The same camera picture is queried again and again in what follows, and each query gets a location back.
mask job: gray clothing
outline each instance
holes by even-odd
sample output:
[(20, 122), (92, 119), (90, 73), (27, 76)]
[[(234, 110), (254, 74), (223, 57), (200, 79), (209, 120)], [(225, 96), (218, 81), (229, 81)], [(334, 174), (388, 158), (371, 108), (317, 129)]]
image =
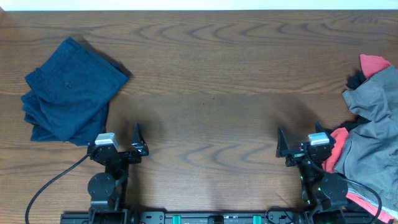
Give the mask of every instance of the gray clothing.
[[(352, 113), (370, 122), (349, 132), (335, 172), (372, 188), (384, 207), (398, 211), (398, 72), (390, 66), (343, 98)], [(377, 204), (371, 192), (349, 187)]]

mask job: black cable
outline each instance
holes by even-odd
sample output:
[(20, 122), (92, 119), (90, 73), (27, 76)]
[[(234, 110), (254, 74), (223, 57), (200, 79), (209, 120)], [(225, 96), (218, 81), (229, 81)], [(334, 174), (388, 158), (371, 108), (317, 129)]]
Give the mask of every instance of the black cable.
[[(322, 174), (330, 174), (330, 173), (324, 171), (323, 169), (319, 168), (319, 167), (312, 161), (312, 159), (311, 159), (311, 157), (310, 157), (310, 154), (309, 154), (308, 152), (306, 152), (306, 155), (307, 155), (307, 159), (308, 159), (308, 160), (310, 161), (310, 163), (311, 163), (311, 166), (312, 166), (315, 170), (321, 172)], [(381, 209), (382, 209), (382, 203), (381, 203), (381, 198), (380, 198), (379, 194), (378, 194), (377, 192), (375, 192), (372, 188), (370, 188), (370, 187), (368, 187), (368, 186), (366, 186), (366, 185), (363, 185), (363, 184), (361, 184), (361, 183), (358, 183), (357, 181), (353, 181), (353, 180), (347, 179), (346, 177), (342, 177), (342, 176), (340, 176), (340, 177), (341, 177), (341, 179), (342, 179), (343, 181), (345, 181), (345, 182), (347, 182), (347, 183), (351, 183), (351, 184), (357, 185), (358, 187), (362, 187), (362, 188), (364, 188), (365, 190), (367, 190), (367, 191), (371, 192), (372, 194), (374, 194), (374, 196), (376, 196), (377, 202), (378, 202), (379, 206), (378, 206), (378, 208), (377, 208), (376, 214), (374, 215), (373, 219), (369, 222), (369, 224), (375, 223), (376, 220), (377, 220), (377, 218), (379, 218), (379, 215), (380, 215)]]
[(267, 210), (266, 210), (266, 219), (268, 219), (268, 224), (275, 224), (273, 221), (271, 221), (271, 220), (269, 220), (269, 216), (268, 216), (268, 211), (270, 210), (270, 209), (272, 209), (272, 208), (279, 208), (279, 206), (271, 206), (270, 208), (268, 208)]
[(26, 208), (26, 212), (25, 212), (25, 222), (26, 224), (29, 224), (29, 211), (30, 208), (33, 205), (33, 202), (35, 202), (36, 198), (43, 192), (44, 189), (46, 189), (50, 184), (52, 184), (52, 182), (58, 180), (60, 177), (62, 177), (63, 175), (65, 175), (67, 172), (73, 170), (76, 166), (78, 166), (79, 164), (81, 164), (81, 162), (83, 162), (85, 159), (87, 159), (89, 155), (85, 155), (83, 158), (81, 158), (77, 163), (75, 163), (75, 165), (71, 166), (69, 169), (63, 171), (61, 174), (59, 174), (58, 176), (54, 177), (52, 180), (50, 180), (48, 183), (46, 183), (32, 198), (32, 200), (30, 200), (29, 205)]
[(284, 213), (285, 213), (286, 217), (290, 219), (290, 221), (294, 222), (293, 219), (287, 214), (286, 211), (284, 211)]

